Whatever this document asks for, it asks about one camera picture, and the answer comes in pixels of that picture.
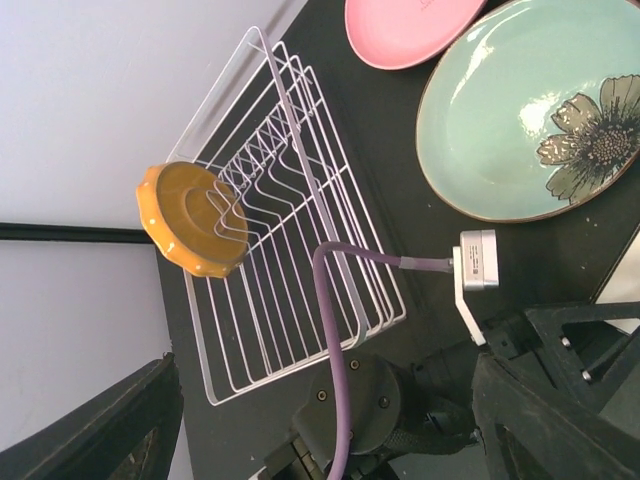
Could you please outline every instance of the cable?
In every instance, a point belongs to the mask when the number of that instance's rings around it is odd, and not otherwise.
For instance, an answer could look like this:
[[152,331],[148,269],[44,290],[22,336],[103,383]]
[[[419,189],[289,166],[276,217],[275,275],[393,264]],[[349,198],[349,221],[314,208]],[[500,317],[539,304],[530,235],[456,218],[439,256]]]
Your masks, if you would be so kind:
[[340,242],[322,243],[313,253],[313,281],[316,286],[322,326],[327,340],[329,364],[331,366],[333,389],[336,397],[336,451],[328,480],[342,480],[349,458],[351,408],[349,406],[347,371],[344,366],[342,347],[340,346],[340,335],[338,334],[338,327],[333,315],[331,297],[329,296],[329,285],[327,283],[325,257],[329,252],[357,255],[377,263],[385,263],[409,270],[451,273],[453,272],[453,267],[449,259],[394,257]]

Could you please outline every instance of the black table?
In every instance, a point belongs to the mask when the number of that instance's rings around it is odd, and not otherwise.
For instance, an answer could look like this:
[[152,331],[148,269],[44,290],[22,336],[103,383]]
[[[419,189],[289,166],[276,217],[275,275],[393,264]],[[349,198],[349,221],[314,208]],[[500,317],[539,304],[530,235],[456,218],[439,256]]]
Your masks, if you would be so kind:
[[[484,13],[502,3],[489,0]],[[470,296],[476,317],[592,300],[640,221],[640,164],[593,201],[555,218],[492,225],[454,211],[424,181],[414,147],[418,103],[439,57],[400,72],[366,66],[348,45],[343,4],[310,0],[284,40],[316,71],[385,250],[447,257],[461,231],[495,228],[503,286]],[[283,440],[315,368],[212,407],[204,393],[182,272],[160,255],[158,263],[194,476],[247,478]],[[468,338],[453,303],[451,278],[398,272],[398,280],[408,318],[364,348],[406,364]]]

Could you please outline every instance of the floral plate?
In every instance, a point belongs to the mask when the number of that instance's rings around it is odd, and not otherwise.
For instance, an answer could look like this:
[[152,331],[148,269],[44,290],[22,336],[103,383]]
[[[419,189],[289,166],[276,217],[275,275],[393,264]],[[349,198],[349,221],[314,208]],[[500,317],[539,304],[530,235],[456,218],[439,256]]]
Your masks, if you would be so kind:
[[472,217],[556,215],[610,186],[640,152],[640,8],[515,0],[454,43],[416,126],[433,190]]

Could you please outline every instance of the orange plate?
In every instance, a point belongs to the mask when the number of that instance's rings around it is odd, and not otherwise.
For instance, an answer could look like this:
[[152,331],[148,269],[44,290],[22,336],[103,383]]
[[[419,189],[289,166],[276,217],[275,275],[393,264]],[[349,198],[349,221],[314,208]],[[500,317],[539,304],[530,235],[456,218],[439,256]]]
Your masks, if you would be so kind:
[[151,167],[136,197],[142,226],[167,260],[192,275],[218,278],[242,262],[246,217],[231,189],[210,171],[187,162]]

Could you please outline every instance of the wire rack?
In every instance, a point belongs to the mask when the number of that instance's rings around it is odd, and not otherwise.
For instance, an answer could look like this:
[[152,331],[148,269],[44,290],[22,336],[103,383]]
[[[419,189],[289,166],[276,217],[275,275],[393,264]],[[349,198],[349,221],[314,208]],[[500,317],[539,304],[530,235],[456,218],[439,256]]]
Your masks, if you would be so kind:
[[[248,78],[238,82],[243,72]],[[207,129],[211,104],[233,86],[239,93]],[[185,153],[194,144],[197,153]],[[320,243],[382,248],[313,69],[282,42],[272,48],[256,27],[167,161],[185,159],[234,193],[212,185],[216,233],[228,235],[231,209],[249,226],[246,257],[226,279],[184,272],[205,390],[218,405],[326,357],[311,270]],[[388,267],[338,254],[327,268],[343,348],[405,317]]]

